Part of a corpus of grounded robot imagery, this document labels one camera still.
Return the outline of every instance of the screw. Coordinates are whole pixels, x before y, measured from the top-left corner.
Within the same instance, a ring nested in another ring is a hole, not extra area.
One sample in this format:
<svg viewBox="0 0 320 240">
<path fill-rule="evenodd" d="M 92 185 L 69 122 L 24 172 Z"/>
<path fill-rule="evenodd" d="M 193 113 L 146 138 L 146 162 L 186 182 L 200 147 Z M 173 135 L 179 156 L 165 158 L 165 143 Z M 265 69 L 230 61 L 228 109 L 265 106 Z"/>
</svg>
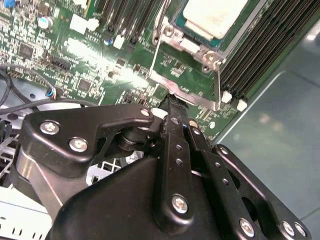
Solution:
<svg viewBox="0 0 320 240">
<path fill-rule="evenodd" d="M 172 197 L 172 205 L 180 214 L 185 214 L 188 211 L 187 201 L 182 196 L 174 195 Z"/>
<path fill-rule="evenodd" d="M 292 226 L 287 223 L 286 221 L 282 222 L 282 226 L 284 227 L 284 230 L 290 235 L 290 236 L 294 236 L 295 235 L 295 231 L 292 228 Z"/>
<path fill-rule="evenodd" d="M 87 150 L 88 144 L 83 138 L 76 137 L 70 140 L 69 147 L 75 152 L 82 153 Z"/>
<path fill-rule="evenodd" d="M 255 230 L 251 226 L 250 222 L 248 222 L 244 218 L 241 218 L 239 223 L 240 227 L 248 237 L 252 238 L 255 235 Z"/>
<path fill-rule="evenodd" d="M 206 54 L 205 54 L 205 58 L 209 61 L 209 62 L 212 62 L 214 59 L 215 59 L 215 53 L 213 51 L 208 51 Z"/>
<path fill-rule="evenodd" d="M 184 162 L 183 162 L 180 158 L 177 158 L 177 159 L 175 160 L 175 163 L 176 163 L 177 165 L 181 166 Z"/>
<path fill-rule="evenodd" d="M 142 110 L 141 110 L 141 113 L 142 113 L 143 115 L 145 115 L 146 117 L 149 117 L 149 116 L 150 116 L 150 113 L 148 112 L 148 110 L 142 109 Z"/>
<path fill-rule="evenodd" d="M 174 122 L 174 123 L 177 124 L 177 125 L 179 124 L 179 120 L 176 119 L 175 117 L 172 117 L 172 118 L 171 118 L 171 121 Z"/>
<path fill-rule="evenodd" d="M 195 134 L 197 134 L 197 135 L 200 135 L 200 131 L 199 131 L 198 129 L 196 129 L 196 128 L 193 129 L 193 132 L 194 132 Z"/>
<path fill-rule="evenodd" d="M 167 37 L 171 37 L 173 34 L 174 34 L 174 28 L 172 26 L 166 26 L 163 30 L 164 34 L 167 36 Z"/>
<path fill-rule="evenodd" d="M 44 134 L 55 135 L 60 131 L 60 127 L 52 121 L 45 121 L 41 123 L 40 130 Z"/>
<path fill-rule="evenodd" d="M 220 147 L 220 150 L 223 154 L 227 155 L 228 154 L 228 151 L 227 149 L 225 149 L 223 146 Z"/>
<path fill-rule="evenodd" d="M 298 232 L 301 233 L 302 236 L 304 236 L 304 237 L 307 236 L 307 234 L 306 234 L 305 230 L 302 228 L 302 226 L 300 226 L 298 223 L 295 223 L 294 226 L 298 230 Z"/>
</svg>

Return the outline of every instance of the mounting hole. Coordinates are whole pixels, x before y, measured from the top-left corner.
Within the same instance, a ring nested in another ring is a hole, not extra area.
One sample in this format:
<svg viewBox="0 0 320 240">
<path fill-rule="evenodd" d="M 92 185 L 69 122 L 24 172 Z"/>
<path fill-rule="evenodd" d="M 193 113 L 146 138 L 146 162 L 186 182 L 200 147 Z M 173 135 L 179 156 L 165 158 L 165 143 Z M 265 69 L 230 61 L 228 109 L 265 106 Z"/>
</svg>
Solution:
<svg viewBox="0 0 320 240">
<path fill-rule="evenodd" d="M 143 115 L 145 115 L 146 117 L 149 117 L 149 116 L 150 116 L 149 111 L 146 110 L 146 109 L 141 109 L 141 113 L 142 113 Z"/>
<path fill-rule="evenodd" d="M 180 146 L 179 144 L 175 145 L 175 148 L 179 151 L 182 151 L 182 146 Z"/>
<path fill-rule="evenodd" d="M 179 124 L 179 120 L 176 119 L 175 117 L 172 117 L 172 118 L 171 118 L 171 121 L 174 122 L 174 123 L 177 124 L 177 125 Z"/>
<path fill-rule="evenodd" d="M 212 122 L 209 123 L 209 128 L 210 128 L 210 129 L 214 129 L 215 126 L 216 126 L 216 123 L 215 123 L 214 121 L 212 121 Z"/>
<path fill-rule="evenodd" d="M 222 182 L 223 182 L 225 185 L 227 185 L 227 186 L 229 185 L 229 181 L 228 181 L 227 179 L 225 179 L 225 178 L 222 179 Z"/>
<path fill-rule="evenodd" d="M 9 113 L 7 116 L 7 119 L 9 119 L 10 121 L 15 121 L 19 118 L 19 116 L 15 113 Z"/>
<path fill-rule="evenodd" d="M 220 150 L 223 154 L 227 155 L 228 154 L 228 151 L 227 149 L 225 149 L 223 146 L 220 147 Z"/>
<path fill-rule="evenodd" d="M 180 158 L 177 158 L 177 159 L 175 160 L 175 163 L 176 163 L 177 165 L 181 166 L 184 162 L 183 162 Z"/>
</svg>

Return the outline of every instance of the capacitor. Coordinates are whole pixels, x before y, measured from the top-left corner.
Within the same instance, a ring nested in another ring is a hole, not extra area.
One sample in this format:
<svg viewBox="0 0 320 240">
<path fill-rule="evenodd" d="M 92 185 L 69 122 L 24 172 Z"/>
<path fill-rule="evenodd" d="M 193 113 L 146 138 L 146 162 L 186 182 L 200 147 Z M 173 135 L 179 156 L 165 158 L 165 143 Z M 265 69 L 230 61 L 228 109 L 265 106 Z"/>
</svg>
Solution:
<svg viewBox="0 0 320 240">
<path fill-rule="evenodd" d="M 53 21 L 49 16 L 43 16 L 38 18 L 38 26 L 41 29 L 49 29 L 53 25 Z"/>
</svg>

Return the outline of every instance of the motherboard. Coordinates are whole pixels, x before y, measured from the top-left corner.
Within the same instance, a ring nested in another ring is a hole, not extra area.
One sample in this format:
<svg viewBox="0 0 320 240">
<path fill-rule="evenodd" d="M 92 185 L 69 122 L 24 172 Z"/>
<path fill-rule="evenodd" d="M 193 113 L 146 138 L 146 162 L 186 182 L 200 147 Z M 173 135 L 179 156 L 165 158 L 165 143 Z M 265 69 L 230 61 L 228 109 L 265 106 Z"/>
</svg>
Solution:
<svg viewBox="0 0 320 240">
<path fill-rule="evenodd" d="M 153 62 L 210 101 L 218 64 L 219 110 L 189 105 L 212 141 L 319 17 L 317 0 L 2 0 L 0 62 L 37 71 L 61 96 L 146 108 L 168 93 L 149 78 Z M 20 68 L 7 74 L 46 86 Z"/>
</svg>

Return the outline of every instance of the black metal arm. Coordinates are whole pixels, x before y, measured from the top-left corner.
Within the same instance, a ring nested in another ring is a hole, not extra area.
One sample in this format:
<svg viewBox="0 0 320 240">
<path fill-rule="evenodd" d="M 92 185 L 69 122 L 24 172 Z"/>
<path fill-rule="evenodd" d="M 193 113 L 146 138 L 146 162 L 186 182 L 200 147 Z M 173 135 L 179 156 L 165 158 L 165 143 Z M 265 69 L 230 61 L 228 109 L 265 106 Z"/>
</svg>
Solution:
<svg viewBox="0 0 320 240">
<path fill-rule="evenodd" d="M 14 186 L 54 220 L 47 240 L 310 240 L 306 226 L 225 146 L 211 149 L 167 97 L 162 119 L 138 104 L 37 112 L 24 119 Z M 144 158 L 86 185 L 90 165 Z"/>
</svg>

